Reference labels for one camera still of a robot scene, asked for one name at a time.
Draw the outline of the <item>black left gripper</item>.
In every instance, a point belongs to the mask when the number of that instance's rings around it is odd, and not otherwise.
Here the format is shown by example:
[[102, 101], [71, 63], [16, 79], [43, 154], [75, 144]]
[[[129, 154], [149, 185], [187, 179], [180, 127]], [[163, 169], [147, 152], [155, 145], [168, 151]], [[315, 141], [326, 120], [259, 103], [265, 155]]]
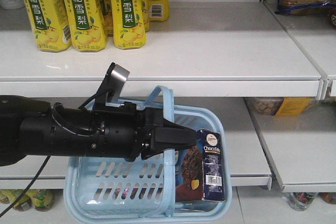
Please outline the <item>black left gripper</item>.
[[90, 157], [124, 158], [133, 162], [149, 159], [164, 151], [187, 150], [196, 145], [196, 131], [164, 119], [162, 109], [125, 102], [120, 106], [95, 103], [90, 126]]

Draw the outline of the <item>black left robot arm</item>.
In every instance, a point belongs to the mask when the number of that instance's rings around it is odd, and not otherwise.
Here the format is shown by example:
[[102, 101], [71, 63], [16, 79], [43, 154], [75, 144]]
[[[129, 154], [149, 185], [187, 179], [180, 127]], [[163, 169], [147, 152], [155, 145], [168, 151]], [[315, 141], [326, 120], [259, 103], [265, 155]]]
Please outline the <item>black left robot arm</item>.
[[164, 118], [163, 110], [95, 103], [69, 109], [17, 95], [1, 96], [1, 165], [28, 155], [136, 158], [187, 150], [196, 132]]

